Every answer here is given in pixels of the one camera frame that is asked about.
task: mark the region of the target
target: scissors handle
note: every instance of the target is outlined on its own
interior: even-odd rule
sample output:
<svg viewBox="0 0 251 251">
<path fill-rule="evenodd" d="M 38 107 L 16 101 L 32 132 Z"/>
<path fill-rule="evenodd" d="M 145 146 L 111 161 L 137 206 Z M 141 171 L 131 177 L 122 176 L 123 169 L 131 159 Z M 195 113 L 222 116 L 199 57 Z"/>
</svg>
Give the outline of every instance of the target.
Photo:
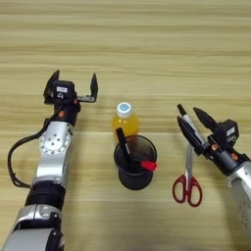
<svg viewBox="0 0 251 251">
<path fill-rule="evenodd" d="M 176 186 L 177 186 L 179 183 L 182 185 L 182 197 L 181 197 L 181 199 L 178 199 L 178 198 L 176 197 Z M 175 201 L 176 201 L 177 203 L 184 203 L 184 201 L 185 201 L 185 196 L 186 196 L 186 177 L 185 177 L 185 175 L 182 175 L 182 176 L 180 176 L 180 177 L 176 180 L 176 182 L 175 182 L 174 185 L 173 185 L 173 197 L 174 197 L 174 199 L 175 199 Z"/>
<path fill-rule="evenodd" d="M 193 189 L 197 189 L 199 191 L 199 199 L 196 203 L 192 202 L 192 191 Z M 198 207 L 202 201 L 202 197 L 203 197 L 203 193 L 202 193 L 202 189 L 200 187 L 199 182 L 196 180 L 195 177 L 191 178 L 188 190 L 186 191 L 186 195 L 187 195 L 187 202 L 191 207 Z"/>
</svg>

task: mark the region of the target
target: plastic bottle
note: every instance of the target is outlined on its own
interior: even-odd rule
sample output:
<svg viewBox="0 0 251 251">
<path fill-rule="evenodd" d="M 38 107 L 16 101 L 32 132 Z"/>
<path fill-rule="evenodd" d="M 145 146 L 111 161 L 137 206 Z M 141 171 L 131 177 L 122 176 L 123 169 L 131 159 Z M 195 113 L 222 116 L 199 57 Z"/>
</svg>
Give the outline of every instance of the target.
<svg viewBox="0 0 251 251">
<path fill-rule="evenodd" d="M 116 142 L 118 142 L 116 129 L 119 127 L 123 129 L 125 137 L 136 135 L 138 131 L 138 117 L 132 111 L 131 105 L 127 102 L 120 103 L 117 106 L 117 113 L 112 120 L 112 128 Z"/>
</svg>

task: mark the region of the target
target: red scissors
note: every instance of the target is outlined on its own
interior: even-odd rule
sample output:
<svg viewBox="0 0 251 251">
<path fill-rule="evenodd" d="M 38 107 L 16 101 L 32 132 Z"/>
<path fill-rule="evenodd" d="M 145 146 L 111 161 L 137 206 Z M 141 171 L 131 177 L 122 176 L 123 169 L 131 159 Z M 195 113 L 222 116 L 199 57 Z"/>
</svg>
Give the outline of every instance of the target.
<svg viewBox="0 0 251 251">
<path fill-rule="evenodd" d="M 198 207 L 202 201 L 202 189 L 200 187 L 199 182 L 196 178 L 192 175 L 192 164 L 193 164 L 193 148 L 190 144 L 188 144 L 187 152 L 186 152 L 186 163 L 185 163 L 185 174 L 180 176 L 173 186 L 173 196 L 177 203 L 184 203 L 185 197 L 187 197 L 187 202 L 191 207 Z M 182 187 L 182 196 L 178 198 L 176 196 L 178 184 L 181 184 Z M 198 190 L 198 199 L 194 202 L 192 200 L 192 192 L 197 189 Z"/>
</svg>

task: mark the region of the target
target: wood grain surface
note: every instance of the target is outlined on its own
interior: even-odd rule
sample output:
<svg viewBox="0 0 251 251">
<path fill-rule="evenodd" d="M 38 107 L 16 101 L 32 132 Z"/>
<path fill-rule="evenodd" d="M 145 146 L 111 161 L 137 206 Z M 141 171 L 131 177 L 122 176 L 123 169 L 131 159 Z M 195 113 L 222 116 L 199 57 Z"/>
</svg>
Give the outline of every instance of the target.
<svg viewBox="0 0 251 251">
<path fill-rule="evenodd" d="M 194 106 L 218 121 L 237 120 L 236 149 L 251 156 L 250 44 L 249 0 L 0 0 L 0 246 L 27 196 L 10 182 L 7 153 L 51 115 L 42 93 L 59 69 L 79 94 L 88 94 L 94 72 L 99 81 L 98 102 L 82 106 L 75 127 L 66 250 L 248 250 L 213 164 L 195 161 L 199 208 L 177 204 L 172 186 L 186 148 L 177 103 L 196 122 Z M 158 150 L 158 171 L 142 191 L 120 184 L 113 160 L 111 119 L 120 101 L 132 104 L 140 134 Z M 17 150 L 18 176 L 30 182 L 38 160 L 37 142 Z"/>
</svg>

